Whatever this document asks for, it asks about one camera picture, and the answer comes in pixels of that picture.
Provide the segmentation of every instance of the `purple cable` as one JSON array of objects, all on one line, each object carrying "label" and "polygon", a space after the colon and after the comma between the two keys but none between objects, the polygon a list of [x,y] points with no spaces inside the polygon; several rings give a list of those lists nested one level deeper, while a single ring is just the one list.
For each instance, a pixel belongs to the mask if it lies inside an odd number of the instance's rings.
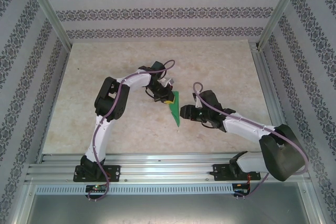
[{"label": "purple cable", "polygon": [[[286,141],[287,143],[289,143],[291,146],[293,146],[293,147],[294,147],[294,148],[301,154],[301,156],[302,156],[303,159],[304,159],[304,169],[301,170],[301,171],[299,171],[299,172],[294,173],[294,175],[301,175],[301,174],[304,174],[304,173],[308,170],[308,158],[306,157],[305,153],[301,150],[301,148],[298,147],[294,142],[292,142],[292,141],[289,140],[288,138],[282,136],[281,134],[279,134],[279,133],[277,133],[277,132],[275,132],[275,131],[273,131],[273,130],[271,130],[271,129],[268,129],[268,128],[266,128],[266,127],[264,127],[264,126],[262,126],[262,125],[260,125],[260,124],[258,124],[258,123],[255,123],[255,122],[253,122],[253,121],[250,121],[249,119],[240,118],[240,117],[238,117],[238,116],[234,116],[234,115],[231,115],[231,114],[227,114],[227,113],[225,113],[225,112],[223,112],[223,111],[220,111],[220,110],[216,109],[215,107],[211,106],[210,104],[208,104],[207,102],[205,102],[205,101],[201,98],[201,96],[199,95],[199,93],[197,92],[196,87],[195,87],[197,84],[201,86],[201,89],[199,90],[199,92],[201,92],[201,91],[203,90],[203,85],[202,85],[200,82],[195,82],[195,83],[193,84],[193,90],[194,90],[196,96],[201,100],[201,102],[202,102],[203,104],[205,104],[205,105],[206,105],[207,107],[209,107],[210,109],[212,109],[212,110],[214,110],[214,111],[216,111],[216,112],[218,112],[218,113],[220,113],[220,114],[222,114],[222,115],[225,115],[225,116],[227,116],[227,117],[229,117],[229,118],[233,118],[233,119],[236,119],[236,120],[244,121],[244,122],[246,122],[246,123],[248,123],[248,124],[251,124],[251,125],[253,125],[253,126],[255,126],[255,127],[258,127],[258,128],[260,128],[260,129],[263,129],[263,130],[265,130],[265,131],[267,131],[267,132],[269,132],[269,133],[272,133],[272,134],[274,134],[275,136],[277,136],[277,137],[283,139],[284,141]],[[258,186],[257,186],[257,187],[256,187],[256,188],[255,188],[249,195],[253,194],[256,190],[259,189],[259,187],[262,185],[262,183],[267,179],[268,175],[269,175],[269,173],[266,174],[266,176],[263,178],[263,180],[258,184]]]},{"label": "purple cable", "polygon": [[[117,95],[115,96],[114,103],[113,103],[111,109],[109,110],[109,112],[108,112],[106,115],[104,115],[104,116],[102,117],[102,119],[100,120],[100,122],[99,122],[99,124],[98,124],[96,130],[95,130],[94,133],[93,133],[93,138],[92,138],[92,150],[93,150],[93,154],[94,154],[94,156],[95,156],[96,162],[97,162],[97,164],[98,164],[100,170],[102,171],[102,173],[104,174],[105,179],[106,179],[106,191],[105,191],[105,193],[104,193],[102,196],[100,196],[98,199],[94,199],[94,201],[102,200],[102,199],[106,196],[106,194],[109,192],[109,188],[110,188],[110,180],[109,180],[109,177],[107,176],[107,173],[104,171],[104,168],[102,167],[102,165],[100,164],[100,162],[99,162],[99,160],[98,160],[98,155],[97,155],[97,152],[96,152],[96,145],[95,145],[95,143],[96,143],[96,135],[97,135],[97,132],[98,132],[98,130],[99,130],[99,128],[100,128],[100,125],[103,123],[104,119],[107,118],[107,117],[113,112],[114,108],[116,107],[117,102],[118,102],[118,99],[119,99],[119,96],[120,96],[120,91],[121,91],[122,84],[127,80],[127,78],[130,78],[130,77],[133,77],[133,76],[137,76],[137,75],[139,75],[139,74],[146,74],[146,73],[162,73],[162,72],[164,72],[164,71],[170,70],[170,69],[172,69],[172,68],[174,67],[174,65],[175,65],[175,60],[169,60],[169,61],[167,61],[167,62],[164,64],[164,66],[165,66],[166,64],[168,64],[168,63],[170,63],[170,62],[172,62],[172,65],[171,65],[170,67],[168,67],[168,68],[165,68],[165,69],[162,69],[162,70],[157,70],[157,71],[144,71],[144,72],[136,72],[136,73],[132,73],[132,74],[130,74],[129,76],[125,77],[125,78],[120,82],[119,87],[118,87],[118,91],[117,91]],[[89,199],[89,201],[92,200],[92,199],[90,198],[90,194],[91,194],[91,192],[92,192],[92,191],[89,191],[89,193],[88,193],[88,199]]]}]

